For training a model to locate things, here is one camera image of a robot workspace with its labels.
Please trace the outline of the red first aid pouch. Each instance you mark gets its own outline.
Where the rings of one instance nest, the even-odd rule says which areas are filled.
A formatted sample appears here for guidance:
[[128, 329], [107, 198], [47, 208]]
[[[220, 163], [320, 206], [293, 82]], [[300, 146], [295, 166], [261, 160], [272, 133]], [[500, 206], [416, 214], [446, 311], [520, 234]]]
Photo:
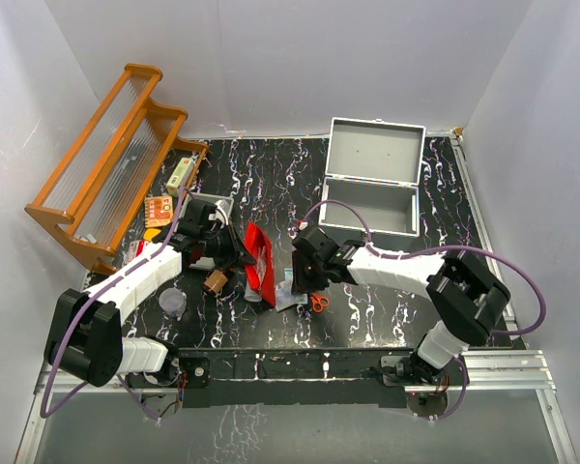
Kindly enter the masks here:
[[246, 286], [262, 297], [261, 302], [276, 305], [273, 247], [267, 235], [250, 222], [246, 230], [245, 246], [256, 259], [255, 265], [246, 265]]

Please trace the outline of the teal tape packet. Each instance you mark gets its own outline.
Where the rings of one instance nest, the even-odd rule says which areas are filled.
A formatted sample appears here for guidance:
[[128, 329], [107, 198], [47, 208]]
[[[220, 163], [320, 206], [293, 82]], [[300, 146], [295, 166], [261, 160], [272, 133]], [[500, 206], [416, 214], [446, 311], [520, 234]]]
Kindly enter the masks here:
[[275, 286], [275, 310], [281, 312], [293, 305], [306, 305], [308, 295], [294, 293], [292, 279], [286, 279]]

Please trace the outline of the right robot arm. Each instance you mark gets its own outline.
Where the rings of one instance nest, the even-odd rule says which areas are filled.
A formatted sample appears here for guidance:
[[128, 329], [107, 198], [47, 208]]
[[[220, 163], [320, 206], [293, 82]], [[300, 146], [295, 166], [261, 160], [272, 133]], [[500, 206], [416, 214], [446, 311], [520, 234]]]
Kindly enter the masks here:
[[468, 250], [389, 259], [359, 241], [339, 245], [314, 226], [301, 230], [292, 246], [295, 293], [317, 293], [332, 283], [380, 285], [432, 302], [440, 320], [410, 356], [383, 369], [395, 380], [438, 381], [453, 358], [488, 341], [510, 300], [505, 285]]

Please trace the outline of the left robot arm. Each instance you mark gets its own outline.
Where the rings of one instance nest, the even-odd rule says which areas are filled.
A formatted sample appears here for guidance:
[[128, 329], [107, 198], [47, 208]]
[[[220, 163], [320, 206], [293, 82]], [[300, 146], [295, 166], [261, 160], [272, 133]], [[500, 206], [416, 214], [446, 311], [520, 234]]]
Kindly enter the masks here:
[[168, 386], [180, 374], [169, 345], [151, 336], [126, 337], [130, 315], [165, 282], [200, 258], [220, 270], [256, 263], [250, 234], [240, 237], [234, 225], [190, 237], [180, 227], [169, 241], [160, 234], [142, 253], [106, 280], [84, 291], [68, 289], [55, 306], [44, 347], [45, 361], [89, 385], [101, 387], [115, 375], [144, 372]]

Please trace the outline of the brown medicine bottle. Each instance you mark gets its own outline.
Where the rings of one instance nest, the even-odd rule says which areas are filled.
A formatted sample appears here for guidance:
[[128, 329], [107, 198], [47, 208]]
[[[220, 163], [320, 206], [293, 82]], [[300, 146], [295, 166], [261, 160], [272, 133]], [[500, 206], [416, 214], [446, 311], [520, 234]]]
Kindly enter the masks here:
[[229, 276], [226, 271], [215, 269], [204, 280], [202, 289], [209, 295], [218, 295], [228, 281]]

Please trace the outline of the white medicine bottle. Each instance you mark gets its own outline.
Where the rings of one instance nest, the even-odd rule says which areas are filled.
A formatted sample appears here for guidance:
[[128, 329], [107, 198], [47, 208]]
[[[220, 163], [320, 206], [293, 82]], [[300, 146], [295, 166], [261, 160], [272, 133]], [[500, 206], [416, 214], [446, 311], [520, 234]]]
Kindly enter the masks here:
[[251, 289], [249, 285], [246, 286], [244, 298], [246, 301], [251, 303], [259, 303], [262, 301], [260, 294]]

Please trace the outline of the red white medicine box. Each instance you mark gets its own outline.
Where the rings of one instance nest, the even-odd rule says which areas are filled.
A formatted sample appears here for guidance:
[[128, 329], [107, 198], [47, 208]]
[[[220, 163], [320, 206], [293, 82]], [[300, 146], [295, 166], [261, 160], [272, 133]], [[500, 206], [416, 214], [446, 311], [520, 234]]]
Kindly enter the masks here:
[[129, 264], [134, 258], [139, 256], [147, 245], [148, 242], [143, 239], [130, 242], [125, 259], [125, 264]]

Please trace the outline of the green white medicine box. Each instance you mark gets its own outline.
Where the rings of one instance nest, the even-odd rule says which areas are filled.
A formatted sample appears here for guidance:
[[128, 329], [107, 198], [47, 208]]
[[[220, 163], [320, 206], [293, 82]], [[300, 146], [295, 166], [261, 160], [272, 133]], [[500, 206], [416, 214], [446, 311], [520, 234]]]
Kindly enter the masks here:
[[166, 190], [170, 196], [179, 196], [179, 191], [187, 184], [193, 167], [194, 162], [191, 158], [181, 158], [166, 183]]

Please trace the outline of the orange scissors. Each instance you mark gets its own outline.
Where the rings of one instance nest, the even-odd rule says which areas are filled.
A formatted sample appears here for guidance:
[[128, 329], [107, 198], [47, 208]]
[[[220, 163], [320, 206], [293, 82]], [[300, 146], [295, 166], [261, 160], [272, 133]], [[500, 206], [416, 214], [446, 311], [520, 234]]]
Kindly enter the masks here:
[[322, 313], [330, 305], [330, 300], [328, 297], [318, 294], [310, 294], [309, 300], [311, 304], [311, 310], [315, 313]]

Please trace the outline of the grey plastic tray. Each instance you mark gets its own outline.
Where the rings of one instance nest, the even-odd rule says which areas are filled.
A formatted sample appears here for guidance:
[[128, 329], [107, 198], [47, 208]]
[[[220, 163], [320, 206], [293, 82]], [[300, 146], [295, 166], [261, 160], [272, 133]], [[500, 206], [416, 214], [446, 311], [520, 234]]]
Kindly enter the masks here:
[[196, 224], [202, 224], [206, 232], [211, 231], [215, 236], [229, 222], [233, 206], [234, 200], [230, 196], [193, 192], [186, 196], [180, 210], [179, 224], [190, 219]]

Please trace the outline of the clear round container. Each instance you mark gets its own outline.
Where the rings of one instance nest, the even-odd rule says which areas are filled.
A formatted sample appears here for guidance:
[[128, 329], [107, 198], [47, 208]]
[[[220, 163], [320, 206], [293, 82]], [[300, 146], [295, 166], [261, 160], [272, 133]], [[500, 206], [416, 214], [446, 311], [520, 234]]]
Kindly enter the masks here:
[[159, 307], [173, 318], [181, 318], [187, 308], [187, 296], [177, 288], [167, 288], [159, 295]]

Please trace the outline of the orange patterned box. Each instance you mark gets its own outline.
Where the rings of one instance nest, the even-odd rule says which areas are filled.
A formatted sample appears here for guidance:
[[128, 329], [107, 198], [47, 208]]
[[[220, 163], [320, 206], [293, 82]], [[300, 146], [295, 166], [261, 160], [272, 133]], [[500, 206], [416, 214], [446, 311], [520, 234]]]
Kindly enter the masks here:
[[144, 200], [146, 228], [163, 228], [173, 220], [173, 198], [170, 195], [146, 197]]

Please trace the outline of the grey metal case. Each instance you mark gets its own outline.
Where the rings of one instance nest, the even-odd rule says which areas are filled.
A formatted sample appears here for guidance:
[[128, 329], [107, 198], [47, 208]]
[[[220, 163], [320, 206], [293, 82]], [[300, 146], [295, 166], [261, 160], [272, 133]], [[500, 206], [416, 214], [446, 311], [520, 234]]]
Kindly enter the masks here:
[[318, 223], [384, 247], [420, 235], [420, 176], [426, 127], [334, 117]]

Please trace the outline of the wooden shelf rack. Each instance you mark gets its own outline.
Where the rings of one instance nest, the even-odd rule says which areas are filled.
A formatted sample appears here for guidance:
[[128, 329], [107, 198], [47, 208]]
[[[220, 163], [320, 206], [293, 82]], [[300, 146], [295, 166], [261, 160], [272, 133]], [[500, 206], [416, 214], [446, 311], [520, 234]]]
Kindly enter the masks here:
[[127, 64], [25, 212], [86, 270], [111, 275], [167, 155], [202, 163], [208, 146], [180, 135], [188, 113], [154, 101], [161, 69]]

